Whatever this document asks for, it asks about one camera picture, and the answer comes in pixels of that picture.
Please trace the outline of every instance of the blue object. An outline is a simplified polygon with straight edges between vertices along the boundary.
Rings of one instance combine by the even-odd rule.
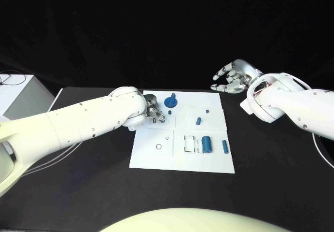
[[[200,120],[202,120],[202,118],[199,117],[197,121],[196,121],[196,125],[200,125]]]
[[[202,137],[202,146],[203,146],[203,153],[212,153],[209,136]]]
[[[166,98],[166,106],[169,108],[176,107],[177,105],[177,100],[176,100],[176,94],[173,93],[172,96],[169,98]]]
[[[226,140],[223,140],[223,148],[225,148],[225,154],[229,153],[229,150],[228,150],[228,143],[226,143]]]

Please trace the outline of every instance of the black cable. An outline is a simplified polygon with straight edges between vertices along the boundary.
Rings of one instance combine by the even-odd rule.
[[[5,84],[5,81],[12,77],[12,75],[10,75],[10,74],[6,74],[5,72],[17,72],[20,75],[25,76],[25,80],[23,80],[20,83],[17,83],[17,84]],[[7,86],[17,86],[17,85],[20,85],[20,84],[26,81],[26,74],[23,74],[22,72],[19,72],[19,71],[16,71],[16,70],[6,70],[6,71],[2,71],[0,74],[9,75],[9,77],[6,78],[5,81],[2,81],[2,77],[0,77],[0,86],[3,86],[3,85],[7,85]]]

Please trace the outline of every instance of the white cable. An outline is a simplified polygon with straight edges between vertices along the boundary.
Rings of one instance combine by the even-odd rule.
[[[42,166],[45,166],[46,164],[49,164],[52,161],[55,161],[55,160],[69,151],[69,149],[71,149],[75,145],[76,145],[76,144],[74,144],[74,145],[68,148],[68,150],[65,150],[51,161],[48,161],[46,163],[40,164],[40,165],[36,166],[35,168],[28,169],[26,172],[29,172],[29,171],[32,171],[32,170],[40,168]]]
[[[300,78],[297,78],[295,76],[291,76],[291,77],[292,77],[292,79],[294,79],[295,81],[298,81],[298,82],[304,85],[304,87],[305,87],[307,89],[313,89],[313,88],[310,87],[310,85],[308,85]],[[324,155],[323,155],[323,153],[321,153],[321,151],[320,151],[320,149],[318,149],[318,145],[317,145],[314,133],[313,133],[313,142],[314,142],[317,151],[318,151],[318,153],[320,153],[323,159],[326,160],[326,162],[328,163],[328,165],[334,168],[333,164],[331,164],[330,161],[326,159],[326,157],[324,157]]]
[[[25,173],[22,176],[26,176],[26,175],[29,175],[29,174],[32,174],[32,173],[35,173],[35,172],[43,170],[45,168],[51,167],[52,165],[55,165],[58,162],[61,162],[61,161],[71,155],[71,153],[75,151],[75,149],[74,149],[74,150],[72,150],[55,163],[52,163],[52,164],[48,165],[46,167],[42,167],[40,169],[38,169],[38,170],[35,170],[35,171],[32,171],[32,172]]]

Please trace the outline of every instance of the black table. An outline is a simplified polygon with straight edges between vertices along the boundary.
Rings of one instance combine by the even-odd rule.
[[[53,109],[111,91],[68,87]],[[141,212],[195,207],[292,231],[334,231],[334,170],[313,136],[287,116],[274,123],[249,116],[239,106],[243,98],[220,94],[236,174],[131,169],[136,133],[121,127],[19,180],[0,198],[0,228],[94,232]]]

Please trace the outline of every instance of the robotic hand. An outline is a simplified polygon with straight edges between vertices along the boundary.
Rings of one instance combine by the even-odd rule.
[[[249,114],[269,123],[287,114],[301,129],[334,140],[334,92],[311,89],[287,73],[264,74],[242,59],[220,69],[213,80],[226,73],[229,84],[212,85],[210,88],[228,93],[248,89],[241,106]]]
[[[0,196],[35,162],[52,152],[115,130],[137,130],[147,117],[164,122],[154,95],[120,87],[105,97],[0,123]],[[2,142],[10,144],[15,159]]]

